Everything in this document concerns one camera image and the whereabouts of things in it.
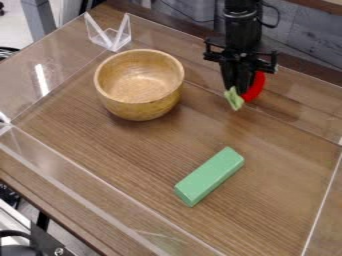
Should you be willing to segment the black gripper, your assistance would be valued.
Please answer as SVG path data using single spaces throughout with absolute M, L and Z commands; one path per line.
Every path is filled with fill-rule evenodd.
M 225 34 L 204 40 L 202 58 L 220 65 L 224 88 L 236 84 L 244 94 L 253 81 L 253 73 L 273 73 L 277 55 L 275 51 L 260 52 L 261 23 L 257 19 L 226 19 Z

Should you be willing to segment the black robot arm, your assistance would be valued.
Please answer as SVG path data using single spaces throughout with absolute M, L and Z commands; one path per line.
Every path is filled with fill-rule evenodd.
M 279 22 L 263 22 L 263 7 L 277 9 L 263 0 L 224 0 L 224 35 L 206 37 L 202 59 L 218 64 L 224 88 L 233 87 L 238 96 L 252 88 L 256 72 L 273 74 L 277 52 L 260 51 L 261 28 L 275 28 Z

